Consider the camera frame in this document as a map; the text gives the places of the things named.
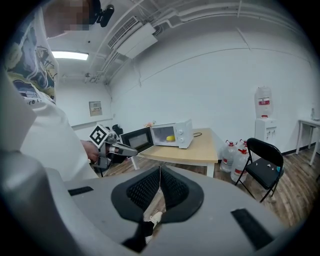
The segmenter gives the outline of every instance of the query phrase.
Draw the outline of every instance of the table leg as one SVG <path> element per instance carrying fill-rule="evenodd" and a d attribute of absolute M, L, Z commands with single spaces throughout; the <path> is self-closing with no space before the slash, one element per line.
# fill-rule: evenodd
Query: table leg
<path fill-rule="evenodd" d="M 311 157 L 311 160 L 310 160 L 310 163 L 309 165 L 312 166 L 312 163 L 314 162 L 314 159 L 315 159 L 315 156 L 316 156 L 316 153 L 317 153 L 317 149 L 319 147 L 319 140 L 320 140 L 320 129 L 318 128 L 318 134 L 317 134 L 317 137 L 316 137 L 316 142 L 315 142 L 315 147 L 314 147 L 314 150 L 313 150 L 313 153 L 312 153 L 312 157 Z"/>
<path fill-rule="evenodd" d="M 298 141 L 296 142 L 296 151 L 295 154 L 298 155 L 299 149 L 300 149 L 300 141 L 301 141 L 301 136 L 302 136 L 302 130 L 303 130 L 303 123 L 299 121 L 299 136 L 298 136 Z"/>
<path fill-rule="evenodd" d="M 206 175 L 208 177 L 213 178 L 214 177 L 214 171 L 215 171 L 215 164 L 214 163 L 208 163 L 206 166 Z"/>
<path fill-rule="evenodd" d="M 133 164 L 133 167 L 135 170 L 140 169 L 139 164 L 138 164 L 138 158 L 136 156 L 132 156 L 131 161 L 132 161 L 132 164 Z"/>
<path fill-rule="evenodd" d="M 312 140 L 312 134 L 314 133 L 314 127 L 310 126 L 310 134 L 309 134 L 309 145 L 308 145 L 308 150 L 311 147 L 311 140 Z"/>

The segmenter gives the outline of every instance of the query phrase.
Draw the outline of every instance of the white microwave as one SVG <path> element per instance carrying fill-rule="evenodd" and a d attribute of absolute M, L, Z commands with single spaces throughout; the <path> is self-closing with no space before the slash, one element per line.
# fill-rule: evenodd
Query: white microwave
<path fill-rule="evenodd" d="M 194 138 L 192 121 L 154 125 L 120 135 L 121 143 L 142 152 L 153 145 L 187 149 Z"/>

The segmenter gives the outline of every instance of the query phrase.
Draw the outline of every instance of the ceiling light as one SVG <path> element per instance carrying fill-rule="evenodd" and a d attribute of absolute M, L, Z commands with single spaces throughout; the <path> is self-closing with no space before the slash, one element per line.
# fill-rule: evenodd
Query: ceiling light
<path fill-rule="evenodd" d="M 89 54 L 73 51 L 52 51 L 53 56 L 56 59 L 76 59 L 86 61 Z"/>

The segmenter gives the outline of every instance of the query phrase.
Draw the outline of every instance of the air vent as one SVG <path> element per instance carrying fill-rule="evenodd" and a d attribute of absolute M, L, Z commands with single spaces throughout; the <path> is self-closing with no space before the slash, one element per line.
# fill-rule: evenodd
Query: air vent
<path fill-rule="evenodd" d="M 154 32 L 156 32 L 155 28 L 152 27 L 150 23 L 147 23 L 125 39 L 116 51 L 121 55 L 133 59 L 158 41 L 153 35 Z"/>
<path fill-rule="evenodd" d="M 137 24 L 139 21 L 136 17 L 132 16 L 130 19 L 127 20 L 126 23 L 123 24 L 122 27 L 118 29 L 118 31 L 113 35 L 111 40 L 108 42 L 108 46 L 112 48 L 116 42 L 129 30 L 131 29 L 135 24 Z"/>

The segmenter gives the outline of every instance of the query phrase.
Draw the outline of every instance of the cable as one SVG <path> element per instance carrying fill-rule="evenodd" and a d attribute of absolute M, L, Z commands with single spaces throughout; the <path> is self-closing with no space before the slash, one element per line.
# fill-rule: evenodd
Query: cable
<path fill-rule="evenodd" d="M 195 137 L 199 137 L 199 136 L 201 136 L 201 135 L 202 135 L 202 132 L 195 132 L 195 133 L 193 134 L 193 137 L 195 138 Z"/>

